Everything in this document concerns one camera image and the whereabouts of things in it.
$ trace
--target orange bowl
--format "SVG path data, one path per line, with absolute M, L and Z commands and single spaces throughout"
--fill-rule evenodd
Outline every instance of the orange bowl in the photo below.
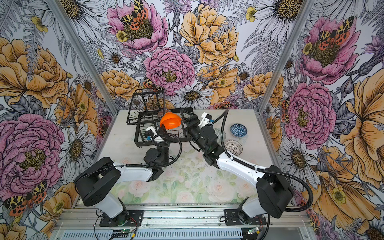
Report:
M 164 125 L 166 129 L 174 129 L 181 125 L 181 118 L 175 113 L 166 113 L 160 120 L 160 127 Z

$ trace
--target floral tabletop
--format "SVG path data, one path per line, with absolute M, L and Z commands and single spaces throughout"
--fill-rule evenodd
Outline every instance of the floral tabletop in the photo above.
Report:
M 202 111 L 195 110 L 198 115 L 201 115 Z M 209 111 L 214 118 L 222 112 L 222 110 L 205 111 Z M 126 124 L 127 112 L 120 111 L 99 158 L 109 156 L 113 161 L 122 164 L 144 163 L 145 152 L 153 146 L 141 149 L 136 147 L 134 143 L 136 126 Z M 247 127 L 246 136 L 236 138 L 230 133 L 229 128 L 236 121 Z M 243 152 L 239 157 L 263 166 L 271 164 L 252 110 L 230 110 L 225 132 L 226 141 L 236 140 L 243 146 Z M 178 151 L 179 145 L 171 144 L 170 155 L 175 156 Z M 259 160 L 252 158 L 256 152 Z M 188 142 L 184 142 L 179 160 L 164 168 L 164 173 L 156 181 L 123 182 L 116 184 L 111 192 L 126 204 L 206 204 L 239 203 L 244 198 L 255 195 L 256 188 L 236 175 L 209 166 L 201 152 L 192 149 Z

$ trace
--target pink peony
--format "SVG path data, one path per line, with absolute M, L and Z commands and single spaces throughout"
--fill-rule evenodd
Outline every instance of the pink peony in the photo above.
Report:
M 125 3 L 120 8 L 107 9 L 108 24 L 112 27 L 109 29 L 113 35 L 117 34 L 117 43 L 121 43 L 128 54 L 142 54 L 150 52 L 160 46 L 164 46 L 168 40 L 168 22 L 166 17 L 161 18 L 157 13 L 153 4 L 151 6 L 143 0 L 144 8 L 148 9 L 148 20 L 144 20 L 138 30 L 125 28 L 121 22 L 121 17 L 131 15 L 134 11 L 134 4 L 128 7 Z
M 192 60 L 183 53 L 172 48 L 159 48 L 152 57 L 144 60 L 147 77 L 156 86 L 165 89 L 167 95 L 175 95 L 185 85 L 191 85 L 195 81 L 195 69 Z
M 52 187 L 64 134 L 52 121 L 37 114 L 0 123 L 0 197 L 4 201 L 31 192 L 42 181 Z
M 356 18 L 349 29 L 349 37 L 341 45 L 330 44 L 325 50 L 319 49 L 319 33 L 332 32 L 339 28 L 343 22 L 330 22 L 323 17 L 314 24 L 309 36 L 304 40 L 305 46 L 298 67 L 304 76 L 313 81 L 322 81 L 325 85 L 334 83 L 343 76 L 355 63 L 358 54 L 353 54 L 360 31 L 356 30 Z
M 336 123 L 331 93 L 320 83 L 300 83 L 290 97 L 288 116 L 287 136 L 294 135 L 311 150 L 321 147 Z

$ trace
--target black wire basket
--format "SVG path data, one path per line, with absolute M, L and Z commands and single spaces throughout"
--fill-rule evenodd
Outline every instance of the black wire basket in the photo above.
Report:
M 172 133 L 176 135 L 182 142 L 189 142 L 190 137 L 183 134 L 183 124 L 174 129 L 165 129 L 164 126 L 160 127 L 160 120 L 163 115 L 171 111 L 181 117 L 180 110 L 182 108 L 167 109 L 164 97 L 164 91 L 160 88 L 148 88 L 143 90 L 136 90 L 132 95 L 131 103 L 129 105 L 127 124 L 136 125 L 136 132 L 134 142 L 136 146 L 149 146 L 152 145 L 148 141 L 144 133 L 148 127 L 154 127 L 158 134 Z M 188 112 L 193 112 L 192 108 L 183 108 Z M 178 142 L 171 136 L 162 137 L 168 142 Z

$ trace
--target blue patterned bowl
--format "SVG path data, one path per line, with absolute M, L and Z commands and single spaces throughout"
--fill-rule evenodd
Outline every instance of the blue patterned bowl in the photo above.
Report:
M 236 137 L 244 137 L 247 134 L 247 128 L 240 123 L 231 126 L 231 133 Z

